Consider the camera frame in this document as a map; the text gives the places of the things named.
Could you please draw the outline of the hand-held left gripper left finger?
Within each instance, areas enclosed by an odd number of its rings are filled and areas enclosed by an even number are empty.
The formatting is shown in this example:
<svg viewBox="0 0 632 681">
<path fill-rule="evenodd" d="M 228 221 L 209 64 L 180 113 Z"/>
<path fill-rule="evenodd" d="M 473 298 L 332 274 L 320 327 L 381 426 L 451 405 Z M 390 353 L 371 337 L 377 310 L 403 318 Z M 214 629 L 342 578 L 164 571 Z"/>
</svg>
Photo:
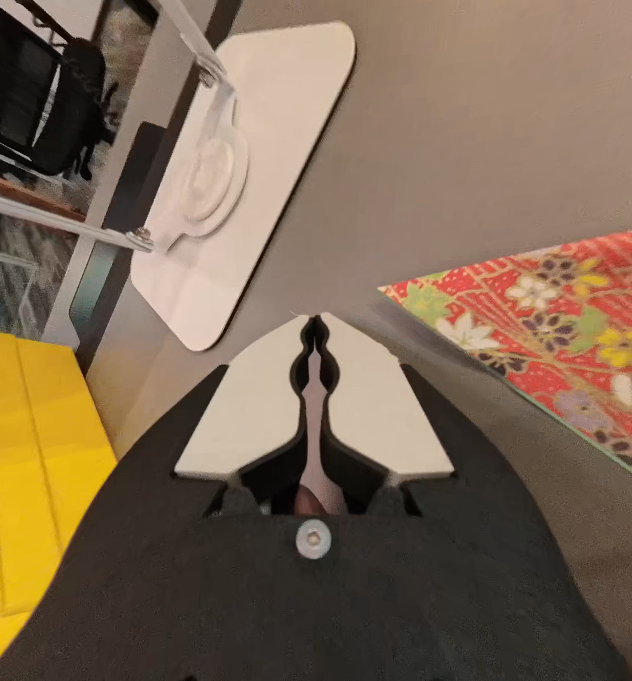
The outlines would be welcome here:
<svg viewBox="0 0 632 681">
<path fill-rule="evenodd" d="M 308 460 L 303 393 L 313 325 L 297 316 L 229 362 L 175 464 L 177 477 L 247 489 L 270 514 L 295 514 Z"/>
</svg>

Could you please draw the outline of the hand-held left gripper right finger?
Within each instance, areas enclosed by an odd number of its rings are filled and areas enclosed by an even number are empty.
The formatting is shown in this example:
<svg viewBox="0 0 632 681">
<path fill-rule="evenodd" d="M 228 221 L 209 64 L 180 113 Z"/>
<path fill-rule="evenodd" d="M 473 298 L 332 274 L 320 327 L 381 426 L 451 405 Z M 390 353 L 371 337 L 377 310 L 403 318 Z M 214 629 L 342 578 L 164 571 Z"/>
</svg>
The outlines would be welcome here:
<svg viewBox="0 0 632 681">
<path fill-rule="evenodd" d="M 321 464 L 347 500 L 367 506 L 384 487 L 454 474 L 397 356 L 329 312 L 316 318 L 316 348 Z"/>
</svg>

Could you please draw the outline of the red floral origami paper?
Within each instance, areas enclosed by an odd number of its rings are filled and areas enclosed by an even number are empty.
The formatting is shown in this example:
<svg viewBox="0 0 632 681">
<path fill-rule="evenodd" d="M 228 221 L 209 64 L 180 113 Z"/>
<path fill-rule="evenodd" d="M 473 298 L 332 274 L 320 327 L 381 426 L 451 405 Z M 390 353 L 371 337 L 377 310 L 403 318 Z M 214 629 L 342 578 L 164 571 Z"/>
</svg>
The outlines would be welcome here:
<svg viewBox="0 0 632 681">
<path fill-rule="evenodd" d="M 632 231 L 379 292 L 632 473 Z"/>
</svg>

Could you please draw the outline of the yellow box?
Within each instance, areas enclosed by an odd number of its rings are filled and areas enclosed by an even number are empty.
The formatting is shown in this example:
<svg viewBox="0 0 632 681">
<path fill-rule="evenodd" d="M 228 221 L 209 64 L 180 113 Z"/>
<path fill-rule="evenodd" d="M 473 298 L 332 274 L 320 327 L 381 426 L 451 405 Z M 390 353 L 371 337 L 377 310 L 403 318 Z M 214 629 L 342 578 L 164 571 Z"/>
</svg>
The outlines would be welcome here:
<svg viewBox="0 0 632 681">
<path fill-rule="evenodd" d="M 0 656 L 116 461 L 73 351 L 0 333 Z"/>
</svg>

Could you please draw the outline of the wooden board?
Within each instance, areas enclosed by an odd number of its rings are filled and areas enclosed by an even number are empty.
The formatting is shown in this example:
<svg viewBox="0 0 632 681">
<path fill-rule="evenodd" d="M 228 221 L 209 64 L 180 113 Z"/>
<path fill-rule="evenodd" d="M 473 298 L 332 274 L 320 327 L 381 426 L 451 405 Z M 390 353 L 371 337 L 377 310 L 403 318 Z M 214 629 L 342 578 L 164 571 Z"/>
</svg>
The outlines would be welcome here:
<svg viewBox="0 0 632 681">
<path fill-rule="evenodd" d="M 83 223 L 85 216 L 68 204 L 55 198 L 33 192 L 21 183 L 13 183 L 5 178 L 0 178 L 0 197 L 22 203 L 26 206 L 46 210 L 53 214 L 73 219 Z"/>
</svg>

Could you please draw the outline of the black office chair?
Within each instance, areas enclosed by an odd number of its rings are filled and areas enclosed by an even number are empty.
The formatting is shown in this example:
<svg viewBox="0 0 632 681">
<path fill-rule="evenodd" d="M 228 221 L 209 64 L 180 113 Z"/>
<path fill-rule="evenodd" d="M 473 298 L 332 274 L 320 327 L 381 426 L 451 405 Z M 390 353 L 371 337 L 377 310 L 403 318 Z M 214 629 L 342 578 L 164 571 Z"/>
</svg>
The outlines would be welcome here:
<svg viewBox="0 0 632 681">
<path fill-rule="evenodd" d="M 0 7 L 0 164 L 38 177 L 90 182 L 95 149 L 113 144 L 106 123 L 117 84 L 108 90 L 98 45 L 68 32 L 34 1 L 17 1 L 40 35 Z"/>
</svg>

